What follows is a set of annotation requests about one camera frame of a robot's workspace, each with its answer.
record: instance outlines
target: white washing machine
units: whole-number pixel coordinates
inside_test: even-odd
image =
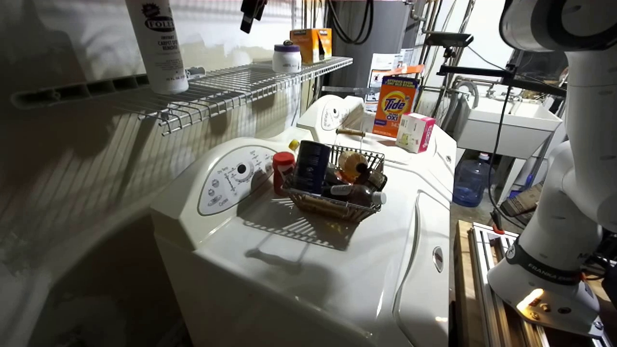
[[[422,154],[335,135],[349,111],[341,102],[320,98],[273,140],[219,144],[156,198],[156,241],[194,345],[447,345],[457,146],[441,129]],[[327,217],[304,216],[262,183],[289,138],[385,154],[385,204],[345,250],[318,237],[333,227]]]

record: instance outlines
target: wire shelf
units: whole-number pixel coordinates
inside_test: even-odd
[[[171,135],[208,117],[221,115],[241,104],[266,98],[291,84],[350,65],[350,61],[350,57],[333,55],[325,61],[302,65],[298,73],[291,75],[273,73],[269,61],[215,71],[188,69],[188,90],[173,96],[162,109],[140,113],[140,119],[156,117],[162,135]]]

